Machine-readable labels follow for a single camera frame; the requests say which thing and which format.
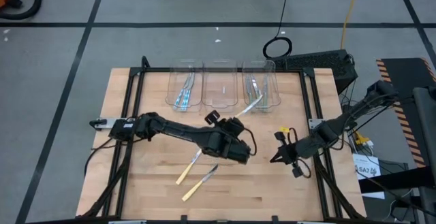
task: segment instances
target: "yellow cable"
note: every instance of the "yellow cable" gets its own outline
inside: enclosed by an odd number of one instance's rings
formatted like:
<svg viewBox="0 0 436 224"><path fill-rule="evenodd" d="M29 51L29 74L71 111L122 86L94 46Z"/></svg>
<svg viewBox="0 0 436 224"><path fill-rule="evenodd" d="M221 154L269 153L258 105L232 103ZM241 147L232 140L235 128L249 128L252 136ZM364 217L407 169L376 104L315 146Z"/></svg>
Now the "yellow cable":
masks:
<svg viewBox="0 0 436 224"><path fill-rule="evenodd" d="M352 9L354 6L354 1L352 0L352 2L349 5L349 9L348 9L348 13L347 13L347 17L345 18L345 22L343 23L343 28L342 28L342 38L341 38L341 49L343 49L343 41L345 40L345 32L347 31L347 22L348 22L348 18L349 16L352 14Z"/></svg>

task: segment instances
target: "gray floor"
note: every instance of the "gray floor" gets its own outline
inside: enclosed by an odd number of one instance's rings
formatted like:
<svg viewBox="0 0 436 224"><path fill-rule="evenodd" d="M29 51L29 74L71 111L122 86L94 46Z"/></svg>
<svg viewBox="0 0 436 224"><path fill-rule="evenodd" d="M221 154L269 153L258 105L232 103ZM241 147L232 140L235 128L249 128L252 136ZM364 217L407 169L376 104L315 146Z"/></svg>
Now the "gray floor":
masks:
<svg viewBox="0 0 436 224"><path fill-rule="evenodd" d="M350 0L287 0L284 22L343 22ZM436 22L435 0L411 0L421 20ZM102 0L96 22L277 22L283 0ZM94 0L44 0L23 22L87 22ZM14 223L46 140L65 81L84 33L82 27L1 27L0 20L0 222ZM350 22L412 23L403 0L356 0ZM339 49L340 28L283 28L293 54ZM27 222L72 218L83 166L109 71L131 67L146 55L152 66L175 59L264 59L262 47L277 32L268 27L93 28L59 124ZM436 44L436 29L425 29ZM284 46L271 46L270 55ZM353 99L380 78L376 59L429 54L415 28L348 29L345 48L359 79ZM396 117L387 111L362 133L380 159L414 167Z"/></svg>

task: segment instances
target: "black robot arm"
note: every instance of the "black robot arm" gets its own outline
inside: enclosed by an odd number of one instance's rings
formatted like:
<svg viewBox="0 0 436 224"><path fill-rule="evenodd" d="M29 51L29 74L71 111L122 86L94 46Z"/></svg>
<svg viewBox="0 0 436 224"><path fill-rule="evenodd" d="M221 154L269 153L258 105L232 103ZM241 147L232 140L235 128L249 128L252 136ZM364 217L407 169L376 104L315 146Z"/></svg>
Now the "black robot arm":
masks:
<svg viewBox="0 0 436 224"><path fill-rule="evenodd" d="M320 148L331 147L345 132L345 128L355 122L369 110L379 106L390 106L398 97L394 88L384 81L377 81L367 89L367 95L337 118L321 122L311 130L309 136L295 143L286 144L282 132L276 132L276 139L281 141L279 152L270 160L271 163L283 162L296 165L298 158L308 159Z"/></svg>
<svg viewBox="0 0 436 224"><path fill-rule="evenodd" d="M206 155L246 164L251 149L243 140L238 139L239 134L245 130L244 125L237 118L223 118L220 121L218 118L218 112L213 111L205 120L214 126L198 128L169 121L156 112L149 112L138 119L117 120L109 136L120 141L131 141L134 135L151 140L154 135L162 133L194 142Z"/></svg>

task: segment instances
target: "orange and black stripe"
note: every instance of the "orange and black stripe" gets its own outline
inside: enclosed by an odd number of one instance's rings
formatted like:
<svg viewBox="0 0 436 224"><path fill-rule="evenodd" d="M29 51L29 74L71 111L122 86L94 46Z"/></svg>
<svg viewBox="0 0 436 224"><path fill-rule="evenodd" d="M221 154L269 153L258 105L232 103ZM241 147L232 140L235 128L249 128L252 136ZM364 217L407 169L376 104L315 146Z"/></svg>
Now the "orange and black stripe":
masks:
<svg viewBox="0 0 436 224"><path fill-rule="evenodd" d="M421 59L424 61L424 64L427 66L427 70L429 71L429 74L430 74L431 78L433 79L433 81L436 82L436 76L435 76L435 74L433 73L433 71L431 70L431 67L430 67L430 65L429 65L429 62L428 62L426 59L424 59L424 58L421 58Z"/></svg>
<svg viewBox="0 0 436 224"><path fill-rule="evenodd" d="M384 62L380 59L377 60L377 66L380 70L381 78L382 80L392 83L388 70L386 69L386 66L384 65ZM407 122L407 117L404 114L404 111L401 107L401 104L399 102L395 102L394 105L392 105L396 114L396 117L398 118L400 122L401 129L403 130L403 134L406 137L407 144L409 145L410 153L412 157L414 158L414 161L416 163L416 167L425 167L424 159L422 158L421 151L418 147L418 143L416 143L414 134L409 126L409 122Z"/></svg>

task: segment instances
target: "black hose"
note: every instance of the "black hose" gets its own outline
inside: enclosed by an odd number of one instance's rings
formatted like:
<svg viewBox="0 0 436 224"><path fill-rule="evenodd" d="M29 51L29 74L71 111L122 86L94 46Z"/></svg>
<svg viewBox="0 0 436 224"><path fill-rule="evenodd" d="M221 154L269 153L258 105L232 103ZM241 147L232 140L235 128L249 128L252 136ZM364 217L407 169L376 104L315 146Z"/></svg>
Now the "black hose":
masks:
<svg viewBox="0 0 436 224"><path fill-rule="evenodd" d="M7 14L0 12L0 18L7 20L22 20L34 16L41 8L42 0L35 0L29 10L19 14Z"/></svg>

